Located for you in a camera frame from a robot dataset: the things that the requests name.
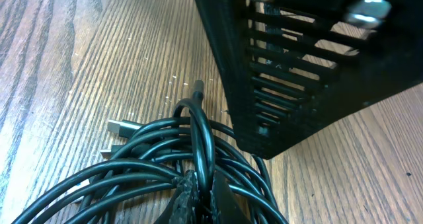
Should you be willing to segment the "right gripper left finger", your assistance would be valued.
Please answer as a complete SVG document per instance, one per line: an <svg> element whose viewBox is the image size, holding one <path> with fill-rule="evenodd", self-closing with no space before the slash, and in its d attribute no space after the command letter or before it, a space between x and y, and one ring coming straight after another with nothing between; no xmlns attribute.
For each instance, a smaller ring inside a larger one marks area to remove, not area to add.
<svg viewBox="0 0 423 224"><path fill-rule="evenodd" d="M176 191L157 218L155 224L192 224L196 223L198 205L198 182L193 170L188 170L184 178L178 180Z"/></svg>

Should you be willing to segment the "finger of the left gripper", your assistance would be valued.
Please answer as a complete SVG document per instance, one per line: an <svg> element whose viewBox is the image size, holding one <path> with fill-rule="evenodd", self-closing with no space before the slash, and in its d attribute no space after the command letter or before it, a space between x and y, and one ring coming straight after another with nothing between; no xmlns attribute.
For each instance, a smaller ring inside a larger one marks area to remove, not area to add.
<svg viewBox="0 0 423 224"><path fill-rule="evenodd" d="M422 82L422 0L195 0L238 147L271 159Z"/></svg>

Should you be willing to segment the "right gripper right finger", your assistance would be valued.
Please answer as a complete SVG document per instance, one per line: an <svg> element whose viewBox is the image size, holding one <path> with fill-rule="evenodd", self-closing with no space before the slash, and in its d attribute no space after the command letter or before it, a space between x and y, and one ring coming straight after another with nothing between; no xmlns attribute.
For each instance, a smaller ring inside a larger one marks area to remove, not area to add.
<svg viewBox="0 0 423 224"><path fill-rule="evenodd" d="M213 223L247 224L250 220L243 213L225 177L216 172L211 191L211 213Z"/></svg>

